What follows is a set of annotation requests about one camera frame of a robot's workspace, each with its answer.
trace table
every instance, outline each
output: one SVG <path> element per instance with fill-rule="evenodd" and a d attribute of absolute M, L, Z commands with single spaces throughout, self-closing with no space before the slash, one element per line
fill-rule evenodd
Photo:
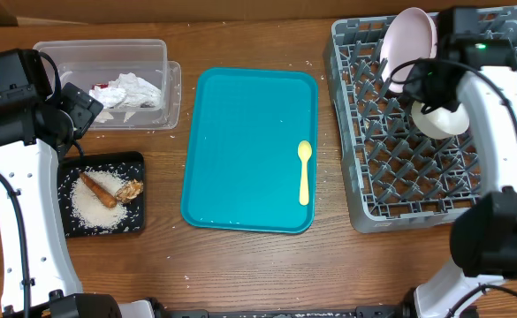
<path fill-rule="evenodd" d="M 360 234 L 350 225 L 337 119 L 322 53 L 331 19 L 0 28 L 0 51 L 39 41 L 157 38 L 182 67 L 178 127 L 88 132 L 88 154 L 137 150 L 147 169 L 147 225 L 141 234 L 72 238 L 69 252 L 85 292 L 118 302 L 157 297 L 168 309 L 209 311 L 354 308 L 396 304 L 449 259 L 450 226 Z M 179 201 L 199 75 L 232 66 L 304 71 L 319 85 L 316 219 L 301 235 L 196 229 Z M 0 297 L 3 263 L 0 245 Z M 507 286 L 517 290 L 517 282 Z M 517 316 L 517 299 L 492 292 L 486 317 Z"/>

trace dish rack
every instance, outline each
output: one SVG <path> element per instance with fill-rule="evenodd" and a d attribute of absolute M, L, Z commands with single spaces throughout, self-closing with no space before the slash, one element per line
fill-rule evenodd
<path fill-rule="evenodd" d="M 517 57 L 517 6 L 478 12 L 481 36 L 509 39 Z M 382 80 L 387 61 L 380 63 L 379 53 L 394 18 L 338 20 L 324 51 L 350 220 L 363 233 L 450 223 L 480 198 L 470 132 L 426 137 L 413 123 L 409 100 Z"/>

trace white rice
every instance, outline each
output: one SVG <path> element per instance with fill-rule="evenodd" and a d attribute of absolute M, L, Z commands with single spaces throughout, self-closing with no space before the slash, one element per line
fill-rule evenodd
<path fill-rule="evenodd" d="M 86 174 L 113 195 L 125 185 L 125 181 L 116 173 L 90 171 Z M 72 216 L 79 218 L 80 226 L 86 229 L 101 227 L 112 230 L 126 217 L 126 208 L 122 203 L 117 204 L 115 208 L 105 207 L 81 178 L 73 183 L 70 195 L 73 205 Z"/>

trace spoon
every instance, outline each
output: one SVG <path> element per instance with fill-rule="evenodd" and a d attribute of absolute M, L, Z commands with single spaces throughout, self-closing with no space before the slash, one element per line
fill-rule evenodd
<path fill-rule="evenodd" d="M 300 204 L 309 204 L 308 161 L 311 158 L 311 144 L 307 140 L 300 142 L 297 147 L 297 156 L 301 159 Z"/>

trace blue tray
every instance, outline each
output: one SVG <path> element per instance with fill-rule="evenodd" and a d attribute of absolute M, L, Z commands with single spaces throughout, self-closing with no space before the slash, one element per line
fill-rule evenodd
<path fill-rule="evenodd" d="M 300 233 L 315 214 L 315 80 L 303 72 L 213 68 L 199 78 L 181 214 L 193 226 Z M 311 143 L 309 204 L 297 147 Z"/>

